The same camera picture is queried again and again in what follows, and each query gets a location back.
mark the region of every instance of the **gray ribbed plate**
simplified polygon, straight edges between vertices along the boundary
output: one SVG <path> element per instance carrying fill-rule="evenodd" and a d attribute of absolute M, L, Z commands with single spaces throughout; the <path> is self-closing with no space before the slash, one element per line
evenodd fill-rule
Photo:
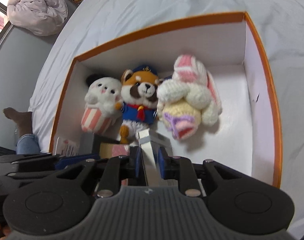
<path fill-rule="evenodd" d="M 88 216 L 65 232 L 50 236 L 13 232 L 7 238 L 25 239 L 293 240 L 285 230 L 265 236 L 234 232 L 212 218 L 201 199 L 186 197 L 177 187 L 130 186 L 111 198 L 97 199 Z"/>

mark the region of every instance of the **blue jeans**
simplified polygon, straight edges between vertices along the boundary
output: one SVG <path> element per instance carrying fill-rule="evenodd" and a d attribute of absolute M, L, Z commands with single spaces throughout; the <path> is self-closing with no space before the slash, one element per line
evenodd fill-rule
<path fill-rule="evenodd" d="M 17 154 L 39 154 L 39 140 L 34 134 L 23 135 L 17 143 Z"/>

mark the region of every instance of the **blue shirt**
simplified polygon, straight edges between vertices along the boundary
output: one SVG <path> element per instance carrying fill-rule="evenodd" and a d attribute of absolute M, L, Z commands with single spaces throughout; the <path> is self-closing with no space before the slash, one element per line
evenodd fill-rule
<path fill-rule="evenodd" d="M 144 109 L 144 121 L 137 118 L 138 110 L 134 107 L 129 106 L 128 104 L 124 103 L 121 109 L 123 115 L 123 120 L 131 120 L 135 122 L 143 122 L 146 124 L 153 124 L 154 119 L 156 117 L 156 110 L 155 109 Z"/>

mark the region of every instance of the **bed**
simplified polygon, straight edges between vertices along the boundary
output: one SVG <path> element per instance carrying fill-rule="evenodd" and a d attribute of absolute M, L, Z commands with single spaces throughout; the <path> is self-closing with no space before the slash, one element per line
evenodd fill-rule
<path fill-rule="evenodd" d="M 295 203 L 289 232 L 304 235 L 304 0 L 84 0 L 55 42 L 29 110 L 41 150 L 50 135 L 73 57 L 111 39 L 160 22 L 222 11 L 248 11 L 269 58 L 283 133 L 281 189 Z"/>

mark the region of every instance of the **purple yarn trim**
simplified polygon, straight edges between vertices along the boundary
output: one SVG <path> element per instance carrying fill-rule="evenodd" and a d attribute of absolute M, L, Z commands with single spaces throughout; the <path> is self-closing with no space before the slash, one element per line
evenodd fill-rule
<path fill-rule="evenodd" d="M 188 121 L 188 122 L 195 122 L 195 119 L 193 116 L 190 115 L 181 115 L 181 116 L 172 116 L 169 113 L 164 113 L 163 117 L 171 124 L 171 126 L 167 127 L 168 131 L 173 132 L 175 138 L 179 137 L 179 132 L 175 128 L 175 125 L 180 121 Z"/>

